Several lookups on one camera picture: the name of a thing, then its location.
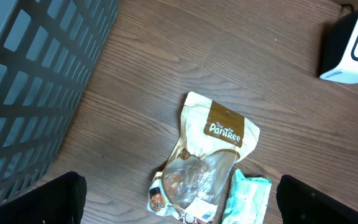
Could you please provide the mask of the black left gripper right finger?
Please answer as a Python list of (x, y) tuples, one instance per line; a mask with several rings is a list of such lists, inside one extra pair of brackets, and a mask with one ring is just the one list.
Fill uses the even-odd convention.
[(290, 175), (282, 176), (276, 199), (284, 224), (358, 224), (358, 211)]

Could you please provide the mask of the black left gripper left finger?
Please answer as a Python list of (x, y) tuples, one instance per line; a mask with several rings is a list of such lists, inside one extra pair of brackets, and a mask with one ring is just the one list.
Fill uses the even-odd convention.
[(0, 207), (0, 224), (80, 224), (86, 179), (70, 171)]

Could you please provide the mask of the teal snack packet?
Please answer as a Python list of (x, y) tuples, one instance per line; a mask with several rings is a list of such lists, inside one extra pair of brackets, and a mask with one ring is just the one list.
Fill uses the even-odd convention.
[(231, 179), (221, 223), (263, 224), (271, 188), (270, 179), (245, 177), (237, 169)]

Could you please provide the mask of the beige Pantree snack pouch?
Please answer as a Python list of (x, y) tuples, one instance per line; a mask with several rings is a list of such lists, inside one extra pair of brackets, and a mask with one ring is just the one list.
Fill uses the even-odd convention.
[(149, 188), (148, 211), (190, 223), (212, 223), (235, 163), (257, 145), (249, 119), (193, 91), (180, 118), (180, 138)]

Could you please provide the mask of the white barcode scanner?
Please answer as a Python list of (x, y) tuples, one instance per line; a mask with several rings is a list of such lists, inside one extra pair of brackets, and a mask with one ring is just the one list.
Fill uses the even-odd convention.
[(358, 10), (341, 17), (326, 34), (320, 73), (322, 80), (358, 83)]

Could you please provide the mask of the dark grey plastic basket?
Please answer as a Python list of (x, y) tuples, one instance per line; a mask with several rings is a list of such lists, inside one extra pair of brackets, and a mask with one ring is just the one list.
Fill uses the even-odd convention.
[(52, 165), (117, 0), (0, 0), (0, 206)]

